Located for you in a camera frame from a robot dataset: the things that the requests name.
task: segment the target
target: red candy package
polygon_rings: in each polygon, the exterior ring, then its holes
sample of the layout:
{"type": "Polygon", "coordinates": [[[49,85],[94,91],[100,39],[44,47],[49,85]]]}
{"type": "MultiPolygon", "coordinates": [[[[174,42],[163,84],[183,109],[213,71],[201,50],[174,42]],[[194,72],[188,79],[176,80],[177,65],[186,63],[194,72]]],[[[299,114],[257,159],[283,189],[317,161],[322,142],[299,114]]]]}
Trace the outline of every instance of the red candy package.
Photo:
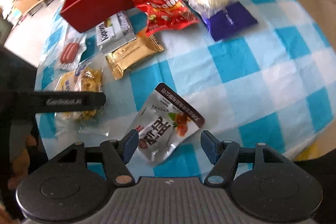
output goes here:
{"type": "Polygon", "coordinates": [[[181,0],[133,0],[147,14],[146,36],[161,30],[180,30],[199,22],[181,0]]]}

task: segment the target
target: tablecloth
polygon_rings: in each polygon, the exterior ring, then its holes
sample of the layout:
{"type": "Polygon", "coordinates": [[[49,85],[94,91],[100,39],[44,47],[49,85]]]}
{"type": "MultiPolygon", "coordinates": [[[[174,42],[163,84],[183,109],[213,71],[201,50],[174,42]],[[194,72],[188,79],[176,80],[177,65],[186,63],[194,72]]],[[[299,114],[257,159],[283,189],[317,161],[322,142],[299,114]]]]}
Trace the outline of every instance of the tablecloth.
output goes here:
{"type": "MultiPolygon", "coordinates": [[[[165,82],[205,118],[202,130],[245,147],[265,142],[293,158],[311,144],[336,115],[336,55],[320,27],[296,0],[239,0],[258,25],[225,41],[215,42],[202,23],[180,31],[161,31],[165,51],[141,62],[121,80],[104,68],[107,97],[104,124],[110,135],[79,134],[69,129],[57,135],[54,114],[39,114],[37,122],[50,157],[83,141],[99,145],[120,139],[137,111],[160,82],[165,82]]],[[[146,15],[128,11],[136,32],[146,15]]],[[[36,90],[52,90],[60,71],[48,61],[64,33],[59,10],[53,18],[38,68],[36,90]]],[[[94,30],[87,32],[85,59],[97,55],[94,30]]],[[[212,168],[200,147],[199,130],[163,164],[150,167],[137,153],[127,165],[139,176],[200,176],[212,168]]],[[[99,171],[98,165],[91,166],[99,171]]],[[[251,168],[240,165],[237,173],[251,168]]]]}

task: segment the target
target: purple packet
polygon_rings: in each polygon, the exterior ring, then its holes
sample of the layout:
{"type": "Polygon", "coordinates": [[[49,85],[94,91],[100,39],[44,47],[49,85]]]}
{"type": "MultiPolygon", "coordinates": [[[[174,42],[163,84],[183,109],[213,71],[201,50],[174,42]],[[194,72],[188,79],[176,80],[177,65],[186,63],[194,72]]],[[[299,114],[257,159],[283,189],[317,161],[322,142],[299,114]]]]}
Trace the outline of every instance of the purple packet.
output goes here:
{"type": "Polygon", "coordinates": [[[215,41],[233,36],[258,23],[240,2],[226,6],[225,10],[210,18],[202,17],[202,20],[215,41]]]}

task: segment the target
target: floor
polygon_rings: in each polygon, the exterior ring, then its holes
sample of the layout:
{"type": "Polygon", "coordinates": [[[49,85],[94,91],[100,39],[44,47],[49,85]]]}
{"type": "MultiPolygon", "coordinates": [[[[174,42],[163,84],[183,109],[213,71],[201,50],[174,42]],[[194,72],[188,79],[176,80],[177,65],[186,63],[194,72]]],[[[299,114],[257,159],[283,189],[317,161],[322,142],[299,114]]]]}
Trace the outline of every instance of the floor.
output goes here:
{"type": "MultiPolygon", "coordinates": [[[[61,0],[54,0],[47,8],[42,7],[33,17],[26,18],[9,35],[5,47],[38,66],[42,45],[49,34],[49,26],[61,0]]],[[[298,0],[322,28],[336,50],[336,4],[330,0],[298,0]]],[[[336,148],[336,121],[320,136],[317,142],[322,149],[320,155],[336,148]]]]}

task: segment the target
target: gold snack bar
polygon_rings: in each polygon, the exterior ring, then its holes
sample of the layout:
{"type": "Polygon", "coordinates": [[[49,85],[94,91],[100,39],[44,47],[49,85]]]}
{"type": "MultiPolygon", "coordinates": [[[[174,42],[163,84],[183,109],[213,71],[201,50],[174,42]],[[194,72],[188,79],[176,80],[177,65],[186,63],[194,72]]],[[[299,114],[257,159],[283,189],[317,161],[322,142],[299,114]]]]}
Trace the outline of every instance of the gold snack bar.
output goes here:
{"type": "Polygon", "coordinates": [[[128,67],[156,52],[162,52],[163,50],[163,47],[154,36],[137,36],[136,40],[133,40],[116,51],[107,54],[105,58],[111,73],[114,78],[118,80],[124,76],[124,71],[128,67]]]}

